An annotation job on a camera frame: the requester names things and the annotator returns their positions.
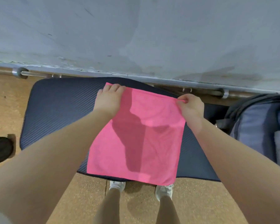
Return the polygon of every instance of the brown floor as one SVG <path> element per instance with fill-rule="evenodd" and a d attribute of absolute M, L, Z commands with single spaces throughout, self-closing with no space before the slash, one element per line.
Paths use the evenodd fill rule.
<path fill-rule="evenodd" d="M 29 93 L 37 80 L 0 75 L 0 136 L 15 134 L 19 140 Z M 17 142 L 16 155 L 19 153 Z M 76 174 L 48 223 L 92 223 L 105 196 L 106 184 L 108 188 L 106 180 Z M 246 223 L 219 182 L 179 178 L 173 201 L 182 223 Z M 128 182 L 120 200 L 121 223 L 154 223 L 158 208 L 154 186 Z"/>

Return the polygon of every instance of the black round object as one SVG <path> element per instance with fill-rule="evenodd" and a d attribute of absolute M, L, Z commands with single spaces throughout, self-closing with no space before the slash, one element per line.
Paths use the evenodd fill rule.
<path fill-rule="evenodd" d="M 0 163 L 6 160 L 13 152 L 13 142 L 7 137 L 0 137 Z"/>

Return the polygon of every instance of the pink towel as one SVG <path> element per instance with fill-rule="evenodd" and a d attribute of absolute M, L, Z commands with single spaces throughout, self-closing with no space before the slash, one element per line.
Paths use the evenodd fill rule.
<path fill-rule="evenodd" d="M 185 125 L 175 101 L 127 88 L 119 112 L 90 147 L 87 173 L 173 184 Z"/>

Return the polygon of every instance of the forearm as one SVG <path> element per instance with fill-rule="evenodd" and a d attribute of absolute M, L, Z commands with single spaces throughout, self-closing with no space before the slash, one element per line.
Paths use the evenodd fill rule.
<path fill-rule="evenodd" d="M 35 142 L 0 168 L 0 211 L 45 223 L 110 116 L 93 111 Z"/>
<path fill-rule="evenodd" d="M 247 220 L 280 223 L 280 167 L 205 119 L 194 134 Z"/>

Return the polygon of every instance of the bag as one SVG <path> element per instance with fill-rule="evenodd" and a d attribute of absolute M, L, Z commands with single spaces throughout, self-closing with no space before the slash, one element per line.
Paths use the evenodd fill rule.
<path fill-rule="evenodd" d="M 230 106 L 217 127 L 276 162 L 274 133 L 280 130 L 280 94 L 260 94 Z"/>

